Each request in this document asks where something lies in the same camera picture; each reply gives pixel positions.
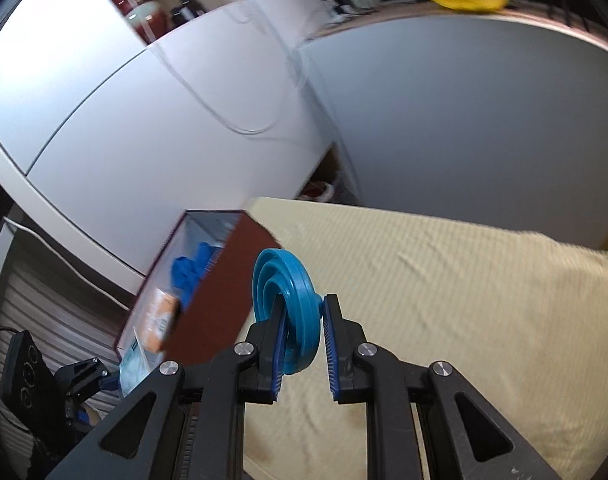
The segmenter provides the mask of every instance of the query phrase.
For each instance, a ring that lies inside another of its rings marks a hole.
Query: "triangular cutout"
[[[456,394],[455,403],[462,417],[475,460],[486,462],[512,451],[511,441],[484,416],[465,394]]]
[[[124,458],[135,457],[155,399],[156,394],[153,392],[143,396],[100,441],[100,447]]]

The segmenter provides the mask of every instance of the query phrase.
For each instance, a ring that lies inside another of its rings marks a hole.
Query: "ribbed gray surface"
[[[115,370],[113,343],[125,314],[29,235],[15,237],[0,279],[0,325],[29,330],[50,370],[89,357],[99,357],[110,371]],[[0,333],[0,379],[11,336]],[[88,401],[101,415],[117,402],[116,394],[103,392]],[[17,421],[1,401],[0,411]],[[33,438],[0,415],[0,440],[16,471],[24,475]]]

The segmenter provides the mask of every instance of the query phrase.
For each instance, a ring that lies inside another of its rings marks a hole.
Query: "silver screw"
[[[442,377],[448,377],[453,373],[453,367],[446,361],[437,361],[433,364],[433,372]]]
[[[173,375],[180,369],[180,365],[175,361],[164,361],[159,365],[159,371],[162,375]]]
[[[251,355],[255,347],[253,343],[249,343],[248,341],[244,341],[235,345],[235,353],[237,355]]]
[[[371,357],[378,352],[378,348],[373,343],[362,343],[357,347],[357,353],[364,357]]]

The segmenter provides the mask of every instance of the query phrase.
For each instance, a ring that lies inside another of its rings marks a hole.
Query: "blue round object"
[[[307,368],[319,346],[319,305],[321,298],[302,263],[289,251],[265,249],[253,269],[253,308],[256,321],[271,315],[273,301],[281,294],[287,310],[284,373],[291,375]]]

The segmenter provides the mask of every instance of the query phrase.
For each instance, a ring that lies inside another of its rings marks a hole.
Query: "camera lens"
[[[33,405],[31,393],[28,391],[28,388],[22,388],[20,390],[20,400],[25,408],[30,408]]]
[[[35,386],[35,372],[30,363],[24,363],[22,365],[22,377],[27,386],[30,386],[31,388]]]
[[[31,363],[36,364],[37,362],[37,348],[31,345],[28,347],[28,358],[31,360]]]

